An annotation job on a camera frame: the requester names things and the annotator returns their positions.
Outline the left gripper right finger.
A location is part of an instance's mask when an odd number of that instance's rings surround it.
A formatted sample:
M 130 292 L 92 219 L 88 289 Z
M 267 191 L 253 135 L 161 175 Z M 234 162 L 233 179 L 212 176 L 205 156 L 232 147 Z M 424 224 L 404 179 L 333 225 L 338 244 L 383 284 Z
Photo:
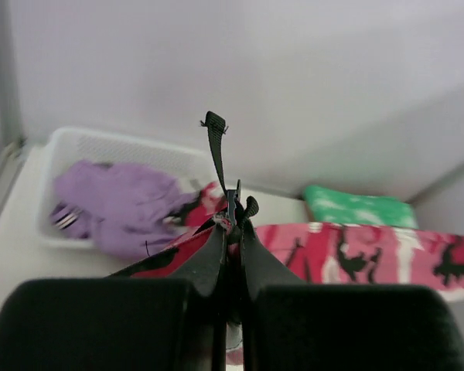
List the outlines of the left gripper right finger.
M 248 224 L 241 270 L 247 370 L 464 370 L 464 237 Z

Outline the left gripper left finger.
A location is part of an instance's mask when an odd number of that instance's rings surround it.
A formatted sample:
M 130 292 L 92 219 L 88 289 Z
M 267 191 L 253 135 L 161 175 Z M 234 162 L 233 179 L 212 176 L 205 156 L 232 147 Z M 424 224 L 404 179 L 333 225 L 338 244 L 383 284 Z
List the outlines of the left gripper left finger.
M 0 311 L 0 370 L 222 370 L 226 234 L 164 278 L 42 279 Z

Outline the pink camouflage trousers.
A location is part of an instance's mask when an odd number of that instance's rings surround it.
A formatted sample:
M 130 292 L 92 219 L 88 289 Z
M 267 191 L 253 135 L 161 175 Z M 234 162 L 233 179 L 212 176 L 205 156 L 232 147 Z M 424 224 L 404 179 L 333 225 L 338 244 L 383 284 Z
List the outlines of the pink camouflage trousers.
M 251 317 L 269 352 L 340 345 L 450 351 L 438 309 L 464 301 L 464 237 L 389 226 L 310 223 L 255 229 L 255 199 L 226 191 L 178 236 L 200 196 L 137 163 L 81 161 L 56 179 L 56 224 L 105 238 L 134 263 L 101 279 L 28 281 L 0 312 L 0 367 L 171 366 L 208 355 L 227 321 Z

